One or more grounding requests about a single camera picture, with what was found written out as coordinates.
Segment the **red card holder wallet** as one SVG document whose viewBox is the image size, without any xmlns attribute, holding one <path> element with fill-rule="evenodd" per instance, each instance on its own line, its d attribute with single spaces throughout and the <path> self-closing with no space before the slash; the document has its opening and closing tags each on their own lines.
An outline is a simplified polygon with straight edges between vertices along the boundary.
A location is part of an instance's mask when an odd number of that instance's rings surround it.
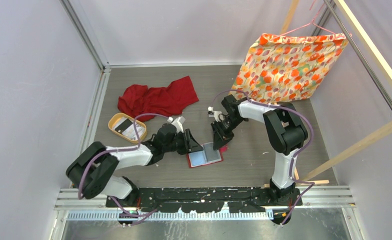
<svg viewBox="0 0 392 240">
<path fill-rule="evenodd" d="M 187 154 L 189 168 L 192 169 L 222 162 L 224 160 L 223 153 L 228 150 L 227 145 L 214 150 L 213 142 L 207 142 L 202 147 L 202 151 Z"/>
</svg>

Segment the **white VIP card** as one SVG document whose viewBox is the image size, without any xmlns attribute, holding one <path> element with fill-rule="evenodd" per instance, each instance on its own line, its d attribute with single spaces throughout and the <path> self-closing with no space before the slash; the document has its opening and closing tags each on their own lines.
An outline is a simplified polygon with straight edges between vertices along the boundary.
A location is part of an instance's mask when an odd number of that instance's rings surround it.
<svg viewBox="0 0 392 240">
<path fill-rule="evenodd" d="M 146 132 L 146 128 L 140 124 L 132 124 L 132 126 L 130 126 L 126 131 L 124 131 L 122 133 L 123 136 L 125 136 L 126 138 L 130 139 L 130 140 L 137 140 L 137 135 L 139 135 L 139 137 L 141 137 L 144 133 Z"/>
</svg>

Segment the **yellow oval tray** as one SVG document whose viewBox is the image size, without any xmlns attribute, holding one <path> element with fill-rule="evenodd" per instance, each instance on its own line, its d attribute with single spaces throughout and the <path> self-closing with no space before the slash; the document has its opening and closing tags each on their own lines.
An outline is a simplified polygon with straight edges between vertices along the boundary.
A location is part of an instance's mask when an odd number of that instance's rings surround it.
<svg viewBox="0 0 392 240">
<path fill-rule="evenodd" d="M 107 126 L 115 135 L 133 144 L 138 143 L 137 135 L 140 140 L 147 136 L 147 127 L 143 122 L 137 120 L 134 124 L 134 119 L 122 112 L 116 113 Z"/>
</svg>

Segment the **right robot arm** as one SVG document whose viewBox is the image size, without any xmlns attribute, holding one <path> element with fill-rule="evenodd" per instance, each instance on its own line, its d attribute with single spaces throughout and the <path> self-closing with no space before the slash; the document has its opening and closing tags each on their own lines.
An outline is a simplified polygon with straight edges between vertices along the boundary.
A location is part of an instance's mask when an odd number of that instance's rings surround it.
<svg viewBox="0 0 392 240">
<path fill-rule="evenodd" d="M 269 181 L 267 196 L 275 205 L 283 205 L 295 192 L 296 181 L 293 179 L 298 152 L 303 149 L 309 134 L 303 124 L 303 116 L 294 106 L 274 105 L 234 96 L 226 96 L 222 102 L 226 114 L 207 108 L 208 116 L 214 118 L 213 149 L 226 146 L 234 137 L 234 129 L 248 120 L 264 123 L 269 144 L 275 151 L 274 172 Z"/>
</svg>

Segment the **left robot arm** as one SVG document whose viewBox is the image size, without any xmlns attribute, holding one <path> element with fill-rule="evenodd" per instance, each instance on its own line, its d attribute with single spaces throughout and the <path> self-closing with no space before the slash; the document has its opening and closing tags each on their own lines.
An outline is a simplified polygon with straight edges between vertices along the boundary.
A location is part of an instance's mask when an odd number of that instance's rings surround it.
<svg viewBox="0 0 392 240">
<path fill-rule="evenodd" d="M 134 166 L 150 166 L 165 153 L 187 155 L 203 151 L 189 129 L 178 130 L 165 123 L 149 140 L 133 147 L 110 147 L 93 142 L 66 169 L 66 176 L 78 189 L 79 199 L 92 199 L 100 194 L 118 198 L 125 207 L 137 202 L 135 184 L 114 172 Z"/>
</svg>

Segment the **red cloth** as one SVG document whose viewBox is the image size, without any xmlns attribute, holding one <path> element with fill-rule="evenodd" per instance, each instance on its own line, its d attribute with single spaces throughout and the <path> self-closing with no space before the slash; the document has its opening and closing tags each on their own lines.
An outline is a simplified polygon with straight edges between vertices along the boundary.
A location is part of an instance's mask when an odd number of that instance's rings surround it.
<svg viewBox="0 0 392 240">
<path fill-rule="evenodd" d="M 189 76 L 172 81 L 166 87 L 148 87 L 133 84 L 118 97 L 120 112 L 135 118 L 141 114 L 178 116 L 183 110 L 199 101 Z"/>
</svg>

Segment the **floral fabric bag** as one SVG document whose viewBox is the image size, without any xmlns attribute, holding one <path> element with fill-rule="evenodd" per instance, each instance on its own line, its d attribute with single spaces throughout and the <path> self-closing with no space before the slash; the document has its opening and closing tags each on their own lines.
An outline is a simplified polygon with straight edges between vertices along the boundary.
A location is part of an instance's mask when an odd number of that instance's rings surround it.
<svg viewBox="0 0 392 240">
<path fill-rule="evenodd" d="M 232 94 L 261 103 L 310 98 L 349 41 L 343 33 L 320 36 L 262 34 L 249 48 Z"/>
</svg>

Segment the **pink clothes hanger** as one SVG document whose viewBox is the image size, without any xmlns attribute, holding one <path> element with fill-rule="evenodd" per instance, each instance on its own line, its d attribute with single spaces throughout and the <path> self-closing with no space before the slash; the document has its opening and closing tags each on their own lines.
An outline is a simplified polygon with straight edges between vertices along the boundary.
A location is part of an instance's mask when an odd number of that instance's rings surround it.
<svg viewBox="0 0 392 240">
<path fill-rule="evenodd" d="M 290 33 L 301 30 L 303 28 L 310 27 L 310 26 L 314 27 L 314 29 L 311 33 L 312 36 L 319 36 L 320 33 L 322 33 L 322 32 L 327 32 L 329 34 L 335 34 L 335 32 L 326 28 L 328 22 L 331 19 L 334 19 L 334 21 L 336 22 L 336 24 L 338 25 L 338 27 L 342 33 L 344 33 L 345 35 L 348 35 L 349 32 L 338 15 L 337 3 L 338 3 L 337 0 L 323 0 L 317 13 L 314 15 L 314 17 L 309 22 L 307 22 L 301 26 L 298 26 L 294 29 L 289 30 L 288 27 L 290 25 L 290 21 L 293 19 L 293 16 L 296 12 L 296 8 L 299 4 L 298 0 L 293 0 L 290 7 L 289 7 L 288 13 L 286 15 L 284 25 L 281 29 L 281 33 L 279 35 L 285 36 Z"/>
</svg>

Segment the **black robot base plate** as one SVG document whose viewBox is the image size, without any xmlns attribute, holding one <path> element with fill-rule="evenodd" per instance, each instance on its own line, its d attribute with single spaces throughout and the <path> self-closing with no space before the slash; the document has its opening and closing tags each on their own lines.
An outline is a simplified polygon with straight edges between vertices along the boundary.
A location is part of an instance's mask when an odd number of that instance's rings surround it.
<svg viewBox="0 0 392 240">
<path fill-rule="evenodd" d="M 230 213 L 260 213 L 266 207 L 289 209 L 300 195 L 294 189 L 279 196 L 269 188 L 250 187 L 141 187 L 125 199 L 106 199 L 106 206 L 161 213 L 218 213 L 227 207 Z"/>
</svg>

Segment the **aluminium frame rail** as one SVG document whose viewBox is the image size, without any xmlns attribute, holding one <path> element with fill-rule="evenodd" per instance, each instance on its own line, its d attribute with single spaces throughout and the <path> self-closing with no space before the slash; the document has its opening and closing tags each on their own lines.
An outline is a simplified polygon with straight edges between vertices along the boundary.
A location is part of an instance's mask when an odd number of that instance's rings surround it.
<svg viewBox="0 0 392 240">
<path fill-rule="evenodd" d="M 372 70 L 353 39 L 350 45 L 377 89 L 392 110 L 392 98 Z M 392 134 L 392 121 L 356 142 L 337 156 L 312 170 L 300 180 L 292 193 L 273 201 L 271 186 L 262 187 L 173 187 L 141 188 L 143 211 L 137 214 L 136 203 L 116 201 L 99 194 L 92 199 L 73 198 L 74 188 L 62 189 L 55 204 L 57 220 L 119 221 L 124 226 L 147 221 L 218 221 L 269 219 L 281 225 L 298 208 L 354 208 L 348 186 L 327 186 L 312 178 Z"/>
</svg>

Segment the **wooden frame rack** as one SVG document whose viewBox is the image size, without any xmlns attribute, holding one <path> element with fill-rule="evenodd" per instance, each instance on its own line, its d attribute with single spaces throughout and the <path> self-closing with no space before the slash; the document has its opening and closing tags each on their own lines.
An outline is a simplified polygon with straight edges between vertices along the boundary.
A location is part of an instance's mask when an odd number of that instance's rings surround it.
<svg viewBox="0 0 392 240">
<path fill-rule="evenodd" d="M 325 83 L 311 98 L 329 160 L 300 175 L 309 181 L 329 169 L 351 188 L 392 188 L 392 0 L 281 0 L 285 30 L 321 6 L 325 26 L 351 33 Z"/>
</svg>

